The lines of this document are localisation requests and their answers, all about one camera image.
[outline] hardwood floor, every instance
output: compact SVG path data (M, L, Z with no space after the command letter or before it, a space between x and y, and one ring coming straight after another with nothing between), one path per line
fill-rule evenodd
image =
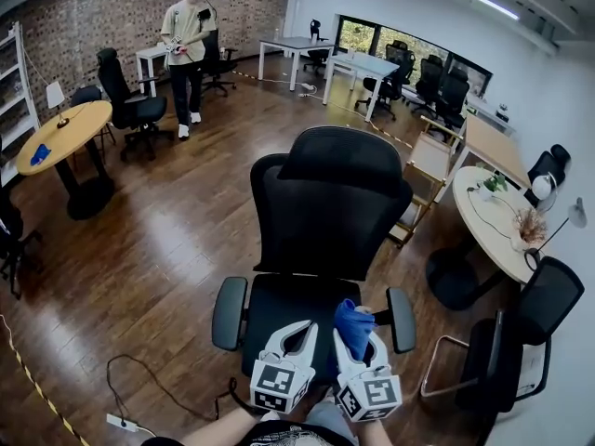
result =
M290 63L268 57L265 77L288 79L283 72L289 72ZM241 63L239 71L257 74L258 61ZM117 147L106 141L107 171L117 192L98 216L68 218L66 190L54 170L28 177L12 190L26 231L44 235L34 251L45 270L20 272L20 302L1 285L0 311L37 382L91 446L138 445L146 439L105 421L106 413L117 413L106 384L106 362L120 353L146 361L180 401L205 414L211 414L213 398L232 375L247 398L240 353L211 345L210 318L221 281L229 275L251 280L259 259L250 167L263 155L289 151L310 126L372 130L355 114L299 98L300 87L292 94L287 85L229 79L237 80L237 91L228 98L207 94L203 122L190 140L158 142L154 162L138 152L123 164L122 133L116 134ZM318 95L323 94L322 77L300 72L298 79L318 85ZM349 79L338 80L331 100L351 108L364 90L358 84L351 93ZM160 92L169 98L160 126L175 129L169 86ZM404 105L394 107L397 123L381 112L376 124L413 144L420 122ZM405 161L407 151L398 150ZM78 177L92 174L83 153L78 166ZM456 244L465 232L454 202L446 197L402 251L384 242L362 286L366 305L384 308L385 289L399 286L415 309L417 348L391 358L407 397L386 421L395 445L472 445L481 429L478 418L448 404L422 403L416 392L435 340L446 334L468 338L475 321L494 315L515 292L511 282L498 286L466 312L448 311L434 299L425 281L426 259L433 250ZM495 269L479 248L471 258L485 277ZM0 438L13 446L76 444L34 391L0 330ZM389 339L388 333L383 336ZM444 352L436 382L456 380L463 355ZM134 363L115 363L112 378L131 419L160 435L179 439L203 423L173 404ZM222 410L233 406L224 400Z

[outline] large window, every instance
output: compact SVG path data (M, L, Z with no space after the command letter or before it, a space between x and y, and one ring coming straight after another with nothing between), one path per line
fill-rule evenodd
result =
M407 43L408 48L416 55L416 64L410 78L411 85L419 81L421 60L429 55L436 55L443 60L444 74L452 68L463 70L469 77L469 92L479 97L485 93L492 74L472 61L412 34L399 32L371 21L344 16L339 20L336 44L340 51L352 48L384 59L387 45L395 40Z

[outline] person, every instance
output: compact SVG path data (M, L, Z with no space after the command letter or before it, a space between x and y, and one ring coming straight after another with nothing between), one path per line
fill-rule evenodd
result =
M188 139L189 122L201 122L201 61L205 57L203 40L217 29L215 18L215 9L206 0L182 0L165 13L161 37L166 45L172 45L175 49L168 53L166 64L171 76L180 140ZM186 91L188 79L192 88L190 108Z
M151 438L143 446L391 446L389 436L376 420L357 424L358 439L332 391L314 405L305 423L278 419L276 413L255 417L237 408L210 425L200 428L178 442L167 438Z

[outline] electrical outlet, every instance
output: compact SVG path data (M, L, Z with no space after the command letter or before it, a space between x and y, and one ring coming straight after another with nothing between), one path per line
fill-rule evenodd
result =
M132 433L136 433L137 431L139 431L139 426L136 423L133 423L128 420L123 420L119 416L114 416L113 414L108 413L107 422L110 425L121 427L122 429L125 429L126 431L131 431Z

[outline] white wall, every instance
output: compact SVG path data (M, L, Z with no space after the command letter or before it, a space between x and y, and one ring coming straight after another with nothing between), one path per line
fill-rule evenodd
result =
M543 51L498 20L506 17L489 11L495 14L492 18L461 0L300 0L293 35L310 35L310 22L317 19L321 36L335 38L333 22L341 14L428 40L492 72L486 99L492 106L507 104L517 127L536 79L534 60L540 60Z
M573 157L548 222L559 225L568 205L581 196L590 224L584 230L567 225L550 249L576 272L586 292L552 338L546 389L501 415L489 446L584 446L595 437L595 44L563 47L556 58L543 61L543 68L522 155L529 164L560 143Z

